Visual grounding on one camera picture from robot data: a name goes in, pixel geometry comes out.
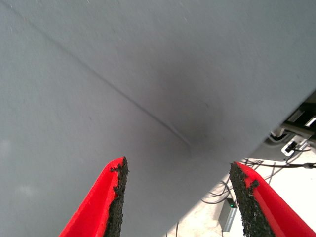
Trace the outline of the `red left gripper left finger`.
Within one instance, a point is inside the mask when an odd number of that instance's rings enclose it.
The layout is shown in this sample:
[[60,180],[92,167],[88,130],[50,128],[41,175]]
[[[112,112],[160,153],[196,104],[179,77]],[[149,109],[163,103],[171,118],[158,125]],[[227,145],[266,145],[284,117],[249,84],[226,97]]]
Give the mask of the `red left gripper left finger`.
[[119,237],[128,173],[126,157],[109,162],[59,236]]

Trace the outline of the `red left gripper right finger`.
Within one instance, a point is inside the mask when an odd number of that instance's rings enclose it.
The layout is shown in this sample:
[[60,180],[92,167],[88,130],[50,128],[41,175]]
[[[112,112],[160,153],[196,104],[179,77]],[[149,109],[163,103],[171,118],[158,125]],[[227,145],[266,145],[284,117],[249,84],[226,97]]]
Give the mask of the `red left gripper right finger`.
[[254,169],[233,162],[230,181],[246,237],[314,237],[315,231]]

